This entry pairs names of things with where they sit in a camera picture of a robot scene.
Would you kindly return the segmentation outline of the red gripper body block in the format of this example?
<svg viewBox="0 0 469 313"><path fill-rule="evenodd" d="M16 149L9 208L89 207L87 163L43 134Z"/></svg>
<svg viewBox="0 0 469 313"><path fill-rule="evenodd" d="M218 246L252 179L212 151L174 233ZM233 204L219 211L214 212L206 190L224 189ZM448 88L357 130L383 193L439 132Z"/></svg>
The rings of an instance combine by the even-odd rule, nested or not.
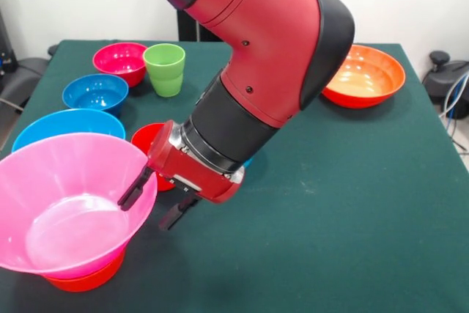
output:
<svg viewBox="0 0 469 313"><path fill-rule="evenodd" d="M233 173L212 169L188 149L181 129L172 120L163 124L147 153L148 167L212 203L230 199L244 181L245 168L241 166Z"/></svg>

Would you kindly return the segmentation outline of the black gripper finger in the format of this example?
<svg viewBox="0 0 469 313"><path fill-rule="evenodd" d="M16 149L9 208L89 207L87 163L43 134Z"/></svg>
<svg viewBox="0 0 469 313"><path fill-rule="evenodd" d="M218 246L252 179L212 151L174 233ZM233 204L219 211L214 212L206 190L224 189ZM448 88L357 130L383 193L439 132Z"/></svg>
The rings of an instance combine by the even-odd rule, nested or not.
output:
<svg viewBox="0 0 469 313"><path fill-rule="evenodd" d="M159 222L159 229L169 231L192 207L196 206L199 201L200 198L197 196L187 196L165 214Z"/></svg>
<svg viewBox="0 0 469 313"><path fill-rule="evenodd" d="M143 193L144 186L147 184L153 170L145 166L138 177L131 183L128 189L119 198L117 204L123 211L128 211L136 203Z"/></svg>

